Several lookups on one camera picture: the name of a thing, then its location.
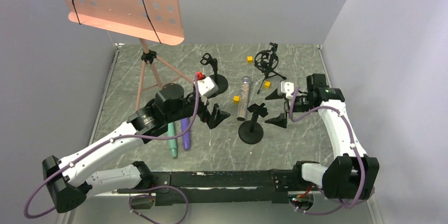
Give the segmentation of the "purple microphone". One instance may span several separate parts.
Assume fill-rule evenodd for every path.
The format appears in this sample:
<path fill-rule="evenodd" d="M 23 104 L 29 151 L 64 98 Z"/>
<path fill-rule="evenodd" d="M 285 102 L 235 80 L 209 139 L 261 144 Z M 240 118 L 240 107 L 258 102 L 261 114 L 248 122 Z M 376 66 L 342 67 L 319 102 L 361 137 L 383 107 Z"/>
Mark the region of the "purple microphone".
<path fill-rule="evenodd" d="M 182 136 L 182 145 L 183 149 L 186 151 L 189 151 L 191 149 L 191 134 L 190 131 L 187 130 L 189 124 L 190 124 L 189 118 L 181 119 L 181 129 L 183 132 L 185 132 L 185 134 Z"/>

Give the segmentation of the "black round-base clamp stand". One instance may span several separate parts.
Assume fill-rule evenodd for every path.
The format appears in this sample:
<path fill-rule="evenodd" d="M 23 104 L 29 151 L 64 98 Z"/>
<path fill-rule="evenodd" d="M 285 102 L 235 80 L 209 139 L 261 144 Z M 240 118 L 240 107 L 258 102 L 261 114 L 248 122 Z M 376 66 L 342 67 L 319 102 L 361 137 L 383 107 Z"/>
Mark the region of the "black round-base clamp stand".
<path fill-rule="evenodd" d="M 266 117 L 268 115 L 267 107 L 265 103 L 252 104 L 247 110 L 251 113 L 251 119 L 243 122 L 238 128 L 239 138 L 246 144 L 254 145 L 259 143 L 263 136 L 264 131 L 260 123 L 258 123 L 258 117 Z"/>

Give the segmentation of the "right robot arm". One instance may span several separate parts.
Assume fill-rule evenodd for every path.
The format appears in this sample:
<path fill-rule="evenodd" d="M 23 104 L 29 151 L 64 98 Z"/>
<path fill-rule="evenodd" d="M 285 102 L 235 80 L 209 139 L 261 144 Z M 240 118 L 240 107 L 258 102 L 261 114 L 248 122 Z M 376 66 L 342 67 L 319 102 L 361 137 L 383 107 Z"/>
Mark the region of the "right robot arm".
<path fill-rule="evenodd" d="M 284 112 L 267 120 L 268 124 L 286 128 L 289 120 L 299 122 L 313 112 L 324 122 L 333 161 L 328 167 L 317 162 L 298 161 L 295 174 L 300 182 L 314 184 L 328 199 L 338 200 L 346 208 L 370 198 L 379 162 L 370 157 L 358 141 L 339 88 L 330 87 L 324 74 L 314 73 L 306 77 L 306 91 L 300 91 L 292 82 L 281 81 L 265 99 L 284 100 Z"/>

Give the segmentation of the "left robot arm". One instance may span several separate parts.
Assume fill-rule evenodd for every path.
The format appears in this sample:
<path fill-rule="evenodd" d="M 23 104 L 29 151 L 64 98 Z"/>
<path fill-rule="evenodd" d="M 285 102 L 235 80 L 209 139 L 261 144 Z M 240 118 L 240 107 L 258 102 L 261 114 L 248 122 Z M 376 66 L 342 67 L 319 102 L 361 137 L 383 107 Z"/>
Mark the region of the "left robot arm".
<path fill-rule="evenodd" d="M 185 95 L 177 83 L 166 84 L 144 107 L 132 114 L 111 133 L 88 147 L 63 158 L 53 155 L 42 162 L 46 188 L 58 213 L 80 206 L 87 198 L 115 189 L 148 189 L 153 175 L 143 161 L 115 170 L 100 171 L 113 157 L 143 146 L 152 140 L 163 140 L 169 123 L 195 118 L 217 127 L 230 116 L 215 104 L 208 111 L 208 98 L 219 88 L 209 79 L 198 80 L 193 92 Z"/>

